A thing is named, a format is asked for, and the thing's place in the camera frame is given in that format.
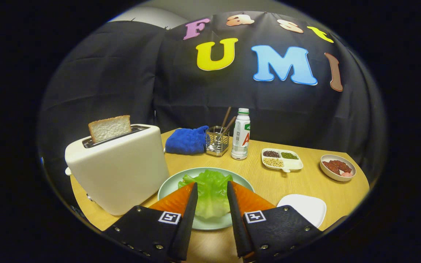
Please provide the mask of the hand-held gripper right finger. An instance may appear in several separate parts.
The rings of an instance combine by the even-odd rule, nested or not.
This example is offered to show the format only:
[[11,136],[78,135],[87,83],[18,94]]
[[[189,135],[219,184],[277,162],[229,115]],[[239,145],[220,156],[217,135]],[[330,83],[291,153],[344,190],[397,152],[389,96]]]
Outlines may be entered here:
[[237,255],[245,261],[282,261],[322,235],[290,205],[262,206],[267,201],[230,181],[227,197]]

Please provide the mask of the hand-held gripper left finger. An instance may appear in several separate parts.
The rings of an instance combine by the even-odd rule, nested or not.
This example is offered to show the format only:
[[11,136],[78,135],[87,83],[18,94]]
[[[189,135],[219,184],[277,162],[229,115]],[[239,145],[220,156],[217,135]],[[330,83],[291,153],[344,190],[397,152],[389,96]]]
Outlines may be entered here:
[[137,256],[136,263],[180,263],[187,258],[198,186],[188,184],[177,190],[185,194],[184,211],[134,206],[104,234]]

